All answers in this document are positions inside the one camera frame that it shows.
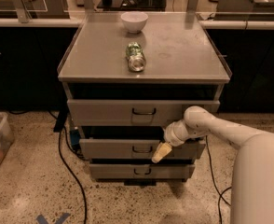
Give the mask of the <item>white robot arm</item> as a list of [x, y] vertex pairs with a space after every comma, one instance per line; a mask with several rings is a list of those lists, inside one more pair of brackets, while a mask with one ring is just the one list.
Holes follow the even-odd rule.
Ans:
[[230, 224], [274, 224], [274, 133], [219, 119], [200, 106], [168, 125], [152, 162], [186, 140], [211, 133], [237, 150], [233, 166]]

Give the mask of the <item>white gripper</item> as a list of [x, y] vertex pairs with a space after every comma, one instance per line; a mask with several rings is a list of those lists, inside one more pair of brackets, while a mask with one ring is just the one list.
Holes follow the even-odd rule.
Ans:
[[167, 143], [160, 143], [155, 151], [152, 162], [158, 163], [165, 158], [172, 150], [172, 147], [182, 145], [190, 138], [185, 122], [181, 119], [168, 125], [164, 131], [164, 140]]

